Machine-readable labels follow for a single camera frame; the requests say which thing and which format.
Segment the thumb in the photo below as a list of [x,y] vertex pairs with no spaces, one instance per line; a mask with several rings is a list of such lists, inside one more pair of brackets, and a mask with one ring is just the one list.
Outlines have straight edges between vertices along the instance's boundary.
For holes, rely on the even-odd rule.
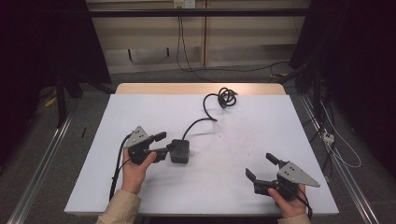
[[285,199],[277,192],[276,189],[268,189],[268,193],[274,199],[274,201],[279,205],[280,208],[284,208],[289,204],[285,201]]
[[140,167],[142,167],[142,169],[146,171],[149,168],[149,166],[155,161],[156,157],[157,157],[156,152],[150,152],[150,154],[148,154],[148,156],[142,162],[142,164],[140,164]]

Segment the floor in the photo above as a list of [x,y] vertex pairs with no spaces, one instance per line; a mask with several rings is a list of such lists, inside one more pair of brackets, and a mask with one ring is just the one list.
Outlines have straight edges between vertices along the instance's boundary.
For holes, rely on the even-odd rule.
[[[194,53],[199,50],[189,50],[188,52],[191,52],[193,66],[199,66],[199,61],[197,61],[199,57]],[[246,55],[253,57],[254,50],[257,50],[257,48],[246,49]],[[111,87],[116,87],[121,82],[205,82],[205,80],[201,80],[192,73],[175,70],[178,69],[178,65],[175,63],[175,51],[173,49],[170,50],[170,55],[173,59],[167,59],[166,49],[158,51],[132,50],[132,54],[134,61],[139,62],[139,64],[134,65],[131,63],[127,51],[125,54],[124,50],[120,52],[108,52],[106,54],[106,60],[113,79],[113,84],[110,85]],[[160,54],[163,54],[161,57],[169,60],[169,63],[162,63],[159,60]],[[143,61],[149,62],[150,57],[152,57],[152,61],[155,63],[142,63]],[[280,61],[289,59],[286,56],[275,57],[273,59],[258,56],[261,59],[259,63],[255,62],[256,65],[244,63],[244,60],[240,58],[234,61],[225,60],[232,57],[235,56],[231,54],[218,56],[221,60],[218,60],[218,64],[213,63],[213,66],[240,65],[233,66],[232,68],[248,69],[261,67],[263,64],[269,64],[268,62],[273,62],[280,58],[282,58]],[[288,73],[290,68],[285,64],[280,64],[274,66],[272,70],[271,72],[267,68],[250,73],[204,71],[198,75],[215,79],[217,82],[268,82],[270,80],[275,82],[277,77],[273,77],[271,74]],[[108,95],[85,84],[81,84],[81,86],[84,90],[82,99],[67,98],[67,108],[69,112],[75,111],[74,116],[71,118],[66,132],[63,133],[63,141],[56,145],[57,149],[55,153],[49,156],[50,160],[47,164],[49,169],[40,176],[39,187],[36,194],[32,196],[33,200],[30,203],[23,204],[26,213],[21,217],[21,222],[19,223],[51,223],[55,220],[61,223],[94,223],[96,220],[96,217],[76,217],[63,212],[108,101]],[[307,139],[313,139],[311,146],[319,164],[324,164],[327,153],[320,138],[313,138],[317,130],[314,123],[309,121],[311,118],[302,100],[303,98],[309,99],[310,94],[298,94],[294,89],[294,83],[292,81],[285,84],[284,88],[293,101],[300,121],[304,126]],[[51,141],[56,134],[56,102],[54,105],[47,107],[44,106],[44,103],[46,102],[43,102],[37,107],[35,116],[32,118],[26,134],[23,135],[20,145],[8,163],[4,165],[2,174],[0,175],[0,223],[6,223],[16,210],[17,205],[19,205],[20,200],[23,198],[23,193],[28,191],[28,186],[31,183],[32,177],[36,174],[37,167],[40,167],[41,160],[47,155],[46,152],[49,146],[54,144]],[[328,164],[323,174],[329,179],[328,185],[340,213],[328,217],[314,217],[312,222],[392,222],[392,220],[396,219],[396,214],[394,213],[396,211],[395,179],[374,159],[369,148],[360,139],[359,135],[353,132],[353,127],[349,125],[342,108],[337,107],[335,99],[332,101],[332,109],[334,111],[335,123],[337,124],[336,130],[353,146],[360,156],[362,164],[360,168],[344,169],[343,167],[345,166],[336,165],[339,160],[332,159],[332,165]],[[341,140],[336,140],[336,143],[342,158],[351,164],[357,164],[357,157],[348,145]],[[350,173],[353,177],[352,182],[355,182],[358,186],[357,189],[348,186],[347,182],[350,182],[351,179],[345,178],[345,175],[343,175],[344,172]],[[367,205],[359,204],[364,201],[367,202],[368,207]],[[370,215],[369,219],[367,219],[362,214],[362,208],[363,211],[373,211],[374,214]],[[190,222],[191,220],[183,218],[170,219],[169,217],[156,217],[152,220],[145,220],[146,223],[185,223],[186,221]],[[263,219],[260,217],[225,217],[203,220],[204,223],[262,223],[262,221]]]

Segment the black horizontal bar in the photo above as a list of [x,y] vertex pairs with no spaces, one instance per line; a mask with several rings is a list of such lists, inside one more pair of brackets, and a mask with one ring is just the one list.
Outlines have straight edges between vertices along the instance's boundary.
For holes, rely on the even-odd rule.
[[253,9],[93,9],[90,11],[50,10],[44,14],[56,16],[109,17],[304,17],[312,14],[331,14],[329,9],[253,8]]

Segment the person's left hand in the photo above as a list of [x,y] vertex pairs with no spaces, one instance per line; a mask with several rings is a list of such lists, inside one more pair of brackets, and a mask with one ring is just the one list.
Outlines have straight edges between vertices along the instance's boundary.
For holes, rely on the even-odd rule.
[[122,166],[122,187],[121,189],[138,194],[142,188],[143,181],[146,177],[146,171],[157,157],[156,152],[148,154],[146,159],[140,165],[136,165],[131,161],[128,150],[124,149],[122,154],[122,162],[126,162]]

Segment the beige sleeve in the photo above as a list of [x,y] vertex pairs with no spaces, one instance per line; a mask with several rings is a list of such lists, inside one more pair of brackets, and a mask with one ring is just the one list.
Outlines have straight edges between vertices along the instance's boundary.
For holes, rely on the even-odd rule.
[[288,217],[288,218],[281,218],[277,220],[278,224],[310,224],[311,221],[309,220],[306,214],[299,215],[297,217]]
[[141,200],[137,195],[118,189],[108,203],[105,212],[99,215],[96,223],[132,224],[139,211],[140,202]]

